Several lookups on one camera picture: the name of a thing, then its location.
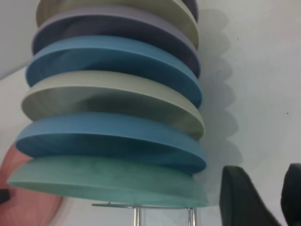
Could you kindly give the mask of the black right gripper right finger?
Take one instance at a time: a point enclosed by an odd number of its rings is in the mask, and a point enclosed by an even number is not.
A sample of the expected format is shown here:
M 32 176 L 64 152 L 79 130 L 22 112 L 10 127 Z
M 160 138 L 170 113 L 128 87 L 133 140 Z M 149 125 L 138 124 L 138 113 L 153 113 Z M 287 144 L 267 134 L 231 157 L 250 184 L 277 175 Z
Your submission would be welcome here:
M 301 164 L 290 164 L 281 193 L 281 209 L 288 226 L 301 225 Z

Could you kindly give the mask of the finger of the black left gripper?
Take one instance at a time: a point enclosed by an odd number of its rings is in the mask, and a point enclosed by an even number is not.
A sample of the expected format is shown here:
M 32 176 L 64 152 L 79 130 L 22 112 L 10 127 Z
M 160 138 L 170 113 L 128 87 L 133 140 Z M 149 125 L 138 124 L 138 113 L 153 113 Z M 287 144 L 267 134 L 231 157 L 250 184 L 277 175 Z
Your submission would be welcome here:
M 5 203 L 10 199 L 9 189 L 0 189 L 0 203 Z

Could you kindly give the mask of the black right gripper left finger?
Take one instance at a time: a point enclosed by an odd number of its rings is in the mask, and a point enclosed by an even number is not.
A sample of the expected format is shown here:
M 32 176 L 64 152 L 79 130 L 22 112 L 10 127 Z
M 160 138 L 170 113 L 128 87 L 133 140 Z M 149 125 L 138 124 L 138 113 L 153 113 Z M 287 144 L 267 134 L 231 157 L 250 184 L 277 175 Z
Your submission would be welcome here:
M 239 166 L 223 167 L 219 207 L 223 226 L 280 225 Z

